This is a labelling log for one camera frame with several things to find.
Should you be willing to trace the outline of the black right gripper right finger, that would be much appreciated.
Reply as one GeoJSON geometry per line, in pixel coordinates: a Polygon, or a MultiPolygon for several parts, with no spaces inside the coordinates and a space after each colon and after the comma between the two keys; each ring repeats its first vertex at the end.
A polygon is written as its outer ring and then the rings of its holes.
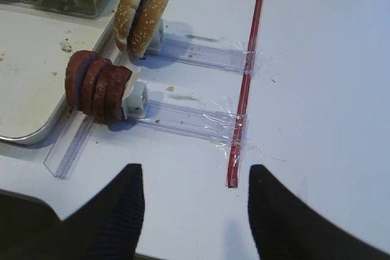
{"type": "Polygon", "coordinates": [[[247,209],[260,259],[389,259],[311,209],[262,164],[250,168],[247,209]]]}

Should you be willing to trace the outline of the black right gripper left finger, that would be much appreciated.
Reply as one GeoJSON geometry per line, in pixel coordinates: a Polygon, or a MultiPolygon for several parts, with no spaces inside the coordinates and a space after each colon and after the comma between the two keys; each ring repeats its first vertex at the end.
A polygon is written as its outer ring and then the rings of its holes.
{"type": "Polygon", "coordinates": [[[1,259],[133,259],[144,220],[143,171],[126,165],[65,220],[43,200],[1,191],[1,259]]]}

